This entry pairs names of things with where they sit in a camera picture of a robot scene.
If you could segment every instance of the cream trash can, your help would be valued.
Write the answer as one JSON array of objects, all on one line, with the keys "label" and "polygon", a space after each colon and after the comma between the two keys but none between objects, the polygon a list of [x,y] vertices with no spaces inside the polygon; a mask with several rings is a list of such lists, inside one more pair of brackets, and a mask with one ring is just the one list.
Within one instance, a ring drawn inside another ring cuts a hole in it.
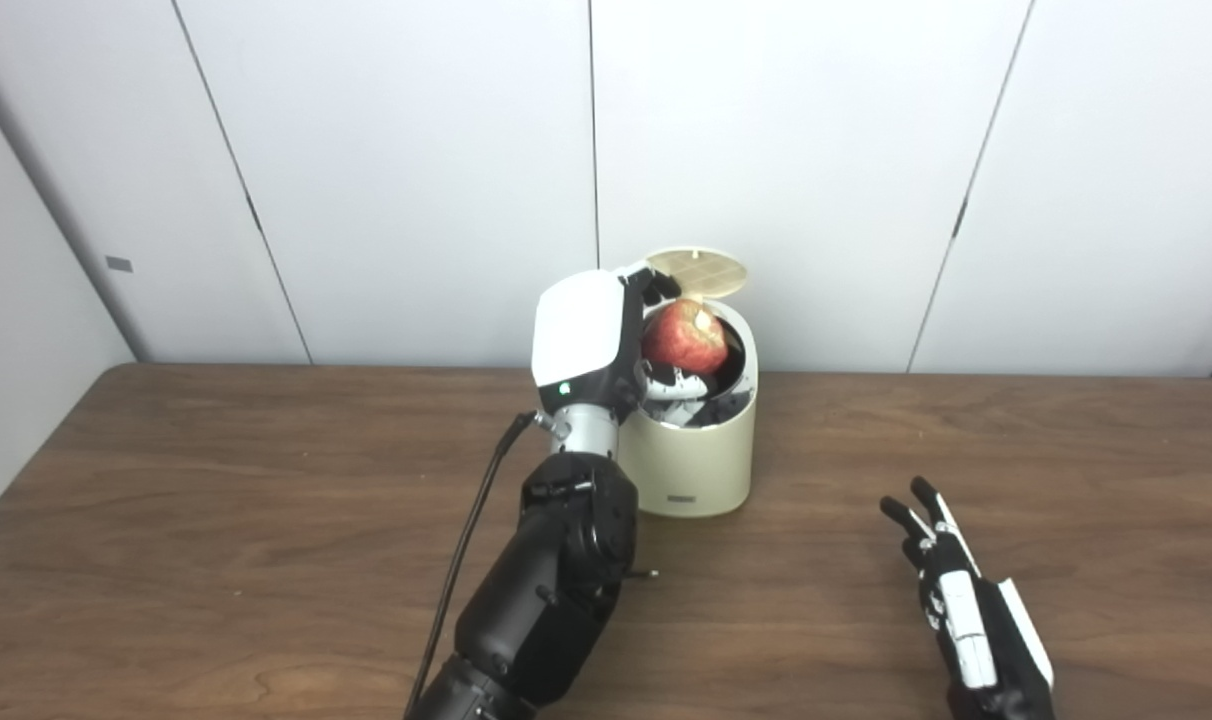
[{"label": "cream trash can", "polygon": [[[647,261],[721,320],[730,355],[707,400],[647,401],[629,415],[619,434],[619,464],[638,486],[642,510],[721,515],[743,505],[751,487],[758,347],[744,318],[716,298],[743,287],[748,272],[728,255],[703,247],[664,250]],[[664,305],[653,307],[647,320]]]}]

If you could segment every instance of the open lid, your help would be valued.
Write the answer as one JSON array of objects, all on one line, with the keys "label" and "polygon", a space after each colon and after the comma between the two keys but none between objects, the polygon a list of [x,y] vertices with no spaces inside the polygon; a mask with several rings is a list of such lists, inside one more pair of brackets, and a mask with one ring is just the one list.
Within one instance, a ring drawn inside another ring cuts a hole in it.
[{"label": "open lid", "polygon": [[725,297],[744,287],[748,269],[725,252],[707,247],[670,247],[646,259],[682,286],[682,297],[701,301]]}]

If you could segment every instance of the apple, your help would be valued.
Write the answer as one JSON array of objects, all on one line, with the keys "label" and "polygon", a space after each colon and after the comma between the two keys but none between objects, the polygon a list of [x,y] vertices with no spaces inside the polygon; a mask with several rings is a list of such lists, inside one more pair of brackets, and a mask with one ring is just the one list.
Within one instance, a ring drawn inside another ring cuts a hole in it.
[{"label": "apple", "polygon": [[642,336],[642,358],[694,375],[716,373],[726,361],[726,333],[707,307],[679,297],[656,310]]}]

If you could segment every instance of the brown wood grain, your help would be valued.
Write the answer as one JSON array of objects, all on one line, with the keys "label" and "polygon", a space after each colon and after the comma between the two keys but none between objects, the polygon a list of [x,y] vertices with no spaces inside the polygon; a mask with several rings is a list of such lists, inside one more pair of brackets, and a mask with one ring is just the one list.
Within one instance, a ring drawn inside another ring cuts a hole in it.
[{"label": "brown wood grain", "polygon": [[[516,370],[113,370],[0,501],[0,719],[400,716],[478,475],[533,400]],[[661,577],[542,718],[947,719],[876,510],[921,473],[1017,578],[1060,718],[1212,719],[1212,381],[767,375],[756,451],[734,514],[644,518]]]}]

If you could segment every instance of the white wall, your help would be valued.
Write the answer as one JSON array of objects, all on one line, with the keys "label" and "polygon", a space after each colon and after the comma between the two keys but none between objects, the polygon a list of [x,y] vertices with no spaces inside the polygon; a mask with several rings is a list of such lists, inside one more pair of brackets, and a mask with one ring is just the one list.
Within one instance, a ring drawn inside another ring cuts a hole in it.
[{"label": "white wall", "polygon": [[913,370],[1212,372],[1212,1],[1037,1]]},{"label": "white wall", "polygon": [[766,368],[903,372],[1027,2],[593,4],[605,265],[748,265]]},{"label": "white wall", "polygon": [[596,264],[587,2],[181,10],[314,360],[527,364]]},{"label": "white wall", "polygon": [[90,383],[130,360],[0,131],[0,495]]},{"label": "white wall", "polygon": [[144,359],[305,361],[170,2],[1,1],[0,114]]}]

